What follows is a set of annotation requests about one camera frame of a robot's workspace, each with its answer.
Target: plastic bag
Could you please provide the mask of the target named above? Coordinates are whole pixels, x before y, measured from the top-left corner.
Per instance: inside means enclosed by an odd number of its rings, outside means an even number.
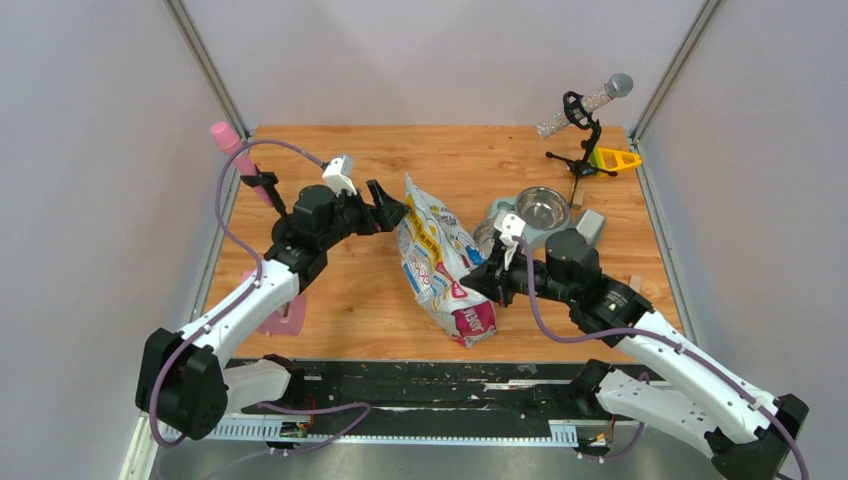
[[[406,175],[406,203],[412,211],[398,226],[401,266],[415,300],[460,345],[470,347],[496,330],[495,308],[458,279],[483,262],[471,235],[432,195]]]

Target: black tripod stand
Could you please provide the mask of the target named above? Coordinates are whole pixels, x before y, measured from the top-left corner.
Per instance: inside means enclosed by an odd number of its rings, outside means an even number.
[[[589,138],[580,142],[580,148],[583,149],[583,158],[580,160],[572,160],[570,158],[555,155],[552,152],[545,152],[546,157],[555,158],[565,162],[566,165],[568,165],[568,171],[574,175],[574,189],[571,191],[571,200],[569,201],[569,204],[574,203],[574,194],[577,192],[577,184],[580,182],[582,177],[594,175],[598,172],[606,173],[611,177],[618,175],[618,172],[604,170],[603,168],[596,167],[589,162],[589,156],[592,155],[592,151],[595,150],[595,146],[601,138],[602,129],[600,122],[592,118],[592,114],[587,112],[583,107],[583,103],[581,102],[582,98],[583,95],[578,95],[574,92],[566,92],[565,95],[562,96],[562,108],[564,110],[563,113],[565,114],[565,118],[567,118],[572,125],[575,125],[580,130],[592,130]],[[575,112],[579,112],[582,117],[578,118]]]

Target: stainless steel bowl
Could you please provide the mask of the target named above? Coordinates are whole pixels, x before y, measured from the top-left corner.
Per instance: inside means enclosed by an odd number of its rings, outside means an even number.
[[[568,202],[547,187],[531,187],[515,197],[515,213],[537,230],[553,230],[569,220]]]

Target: wooden tabletop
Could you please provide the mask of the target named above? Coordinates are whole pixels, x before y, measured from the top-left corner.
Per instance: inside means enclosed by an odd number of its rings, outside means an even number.
[[[370,197],[365,181],[377,179],[394,198],[403,200],[404,173],[424,191],[444,202],[470,231],[483,219],[496,197],[512,196],[526,187],[544,185],[568,198],[573,178],[555,153],[577,157],[587,135],[568,128],[547,140],[533,127],[405,126],[405,127],[260,127],[256,138],[294,143],[329,160],[340,153],[353,156],[353,181]],[[621,128],[606,127],[600,146],[629,150]],[[307,185],[322,183],[320,171],[291,151],[255,147],[251,157],[260,169],[274,171],[278,189],[289,208]],[[680,329],[677,310],[657,249],[654,232],[635,172],[617,178],[581,181],[584,208],[607,218],[598,251],[608,275],[625,283],[643,277],[642,294]],[[577,212],[572,211],[572,218]],[[259,252],[271,244],[277,214],[248,188],[240,188],[230,226]],[[226,240],[218,261],[208,306],[219,302],[254,268],[250,257]],[[237,355],[257,357],[277,353],[288,358],[458,360],[507,362],[608,362],[630,359],[599,341],[560,345],[536,327],[529,302],[516,296],[508,308],[497,309],[494,337],[465,348],[455,343],[415,303],[400,266],[394,233],[350,237],[329,253],[329,264],[305,293],[306,324],[299,336],[252,334]],[[541,301],[547,325],[560,335],[579,335],[562,304]]]

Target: yellow object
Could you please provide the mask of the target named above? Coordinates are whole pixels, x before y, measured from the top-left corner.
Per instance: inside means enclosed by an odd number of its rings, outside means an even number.
[[[623,172],[642,165],[642,157],[635,153],[600,147],[592,151],[589,161],[592,165],[611,172]]]

